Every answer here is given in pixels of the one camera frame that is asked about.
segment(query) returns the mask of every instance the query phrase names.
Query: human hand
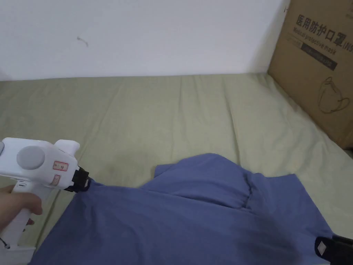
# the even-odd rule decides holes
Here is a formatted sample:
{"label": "human hand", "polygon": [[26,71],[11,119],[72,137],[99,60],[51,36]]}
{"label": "human hand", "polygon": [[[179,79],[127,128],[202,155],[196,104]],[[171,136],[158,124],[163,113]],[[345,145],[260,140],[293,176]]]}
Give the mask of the human hand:
{"label": "human hand", "polygon": [[[0,231],[3,230],[23,209],[41,215],[42,201],[32,193],[11,193],[14,185],[0,189]],[[34,224],[30,219],[27,224]]]}

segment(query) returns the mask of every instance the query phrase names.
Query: gray circular button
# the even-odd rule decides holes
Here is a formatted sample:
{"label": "gray circular button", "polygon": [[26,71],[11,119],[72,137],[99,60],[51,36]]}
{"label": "gray circular button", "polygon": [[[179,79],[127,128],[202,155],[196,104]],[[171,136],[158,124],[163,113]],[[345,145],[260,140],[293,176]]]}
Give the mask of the gray circular button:
{"label": "gray circular button", "polygon": [[23,169],[33,170],[44,163],[44,151],[38,146],[26,146],[17,154],[17,164]]}

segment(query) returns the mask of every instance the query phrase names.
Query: white handheld device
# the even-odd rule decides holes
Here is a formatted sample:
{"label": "white handheld device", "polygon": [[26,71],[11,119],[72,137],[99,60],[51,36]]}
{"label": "white handheld device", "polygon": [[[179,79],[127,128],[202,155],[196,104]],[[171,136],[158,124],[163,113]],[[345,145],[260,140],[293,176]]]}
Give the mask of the white handheld device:
{"label": "white handheld device", "polygon": [[[77,165],[74,157],[79,147],[79,143],[71,140],[58,140],[53,145],[46,141],[5,138],[0,142],[0,175],[17,180],[12,192],[34,193],[41,198],[42,205],[53,189],[87,191],[91,182],[89,173]],[[0,233],[1,264],[31,261],[35,248],[17,245],[30,214],[27,209],[21,210]]]}

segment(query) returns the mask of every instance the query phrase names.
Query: red label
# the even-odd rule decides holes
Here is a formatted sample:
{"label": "red label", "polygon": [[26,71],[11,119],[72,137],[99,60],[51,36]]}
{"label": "red label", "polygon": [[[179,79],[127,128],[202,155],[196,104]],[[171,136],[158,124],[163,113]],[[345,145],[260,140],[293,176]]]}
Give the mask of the red label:
{"label": "red label", "polygon": [[60,171],[67,171],[68,163],[55,161],[53,165],[53,169],[60,170]]}

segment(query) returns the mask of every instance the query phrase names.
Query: mask illustration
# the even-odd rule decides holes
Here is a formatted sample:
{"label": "mask illustration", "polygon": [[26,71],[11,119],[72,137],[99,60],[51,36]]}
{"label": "mask illustration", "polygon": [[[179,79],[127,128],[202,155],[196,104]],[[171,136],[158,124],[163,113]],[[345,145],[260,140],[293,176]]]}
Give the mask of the mask illustration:
{"label": "mask illustration", "polygon": [[322,82],[318,94],[317,104],[322,113],[330,114],[348,107],[351,100],[344,98],[341,91],[334,84],[332,77]]}

